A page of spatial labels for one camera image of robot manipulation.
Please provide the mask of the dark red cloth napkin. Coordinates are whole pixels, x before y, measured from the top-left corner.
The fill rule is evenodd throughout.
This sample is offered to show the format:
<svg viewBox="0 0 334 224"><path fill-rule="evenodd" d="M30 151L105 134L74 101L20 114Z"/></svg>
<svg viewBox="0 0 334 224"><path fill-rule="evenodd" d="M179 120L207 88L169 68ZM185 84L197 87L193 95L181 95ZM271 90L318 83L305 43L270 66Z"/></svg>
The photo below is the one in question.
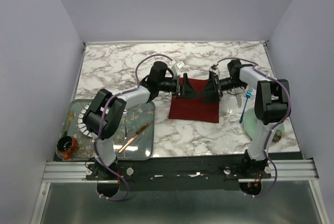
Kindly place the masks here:
<svg viewBox="0 0 334 224"><path fill-rule="evenodd" d="M169 119L219 123L219 103L204 103L204 98L172 97Z"/></svg>

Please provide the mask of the blue handled fork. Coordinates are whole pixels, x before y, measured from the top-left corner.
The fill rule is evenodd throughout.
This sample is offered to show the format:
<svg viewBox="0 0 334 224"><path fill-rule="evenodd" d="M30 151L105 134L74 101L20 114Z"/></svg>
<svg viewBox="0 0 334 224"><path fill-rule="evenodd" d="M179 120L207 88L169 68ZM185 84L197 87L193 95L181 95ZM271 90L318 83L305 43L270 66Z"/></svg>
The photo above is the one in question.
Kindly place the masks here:
<svg viewBox="0 0 334 224"><path fill-rule="evenodd" d="M245 100L243 111L242 111L242 114L241 114L241 117L240 117L240 120L239 120L240 124L242 124L242 122L243 122L243 118L244 118L244 114L245 114L245 111L246 111L246 108L247 108L247 104L248 104L249 99L252 96L252 93L253 93L253 88L249 87L247 89L247 92L246 92L246 95L245 95L246 100Z"/></svg>

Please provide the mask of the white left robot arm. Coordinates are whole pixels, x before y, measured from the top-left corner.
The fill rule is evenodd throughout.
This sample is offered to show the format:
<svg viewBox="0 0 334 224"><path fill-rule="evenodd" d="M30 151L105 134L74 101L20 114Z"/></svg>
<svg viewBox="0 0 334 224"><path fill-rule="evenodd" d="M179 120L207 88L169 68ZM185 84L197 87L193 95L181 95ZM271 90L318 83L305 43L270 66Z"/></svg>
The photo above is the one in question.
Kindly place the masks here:
<svg viewBox="0 0 334 224"><path fill-rule="evenodd" d="M166 77L166 63L154 62L149 75L139 86L117 94L106 89L98 91L83 117L87 130L93 137L94 152L98 166L98 174L105 180L116 174L113 164L116 160L112 136L117 131L123 117L123 112L138 104L151 102L159 92L170 92L177 98L195 99L199 94L184 74L183 81L177 76Z"/></svg>

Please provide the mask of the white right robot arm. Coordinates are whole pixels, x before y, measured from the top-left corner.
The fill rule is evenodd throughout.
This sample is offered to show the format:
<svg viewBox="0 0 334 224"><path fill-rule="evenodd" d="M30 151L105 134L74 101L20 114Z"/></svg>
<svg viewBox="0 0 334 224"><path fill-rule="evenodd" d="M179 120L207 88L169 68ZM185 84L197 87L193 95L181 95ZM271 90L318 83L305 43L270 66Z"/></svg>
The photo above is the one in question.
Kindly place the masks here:
<svg viewBox="0 0 334 224"><path fill-rule="evenodd" d="M275 79L257 69L258 64L240 58L228 58L229 78L219 78L218 64L209 69L209 79L201 97L206 102L213 99L220 101L224 91L231 88L249 86L256 91L254 112L257 119L255 136L245 151L240 172L246 178L252 178L265 170L268 151L275 135L276 128L291 113L289 82L286 79Z"/></svg>

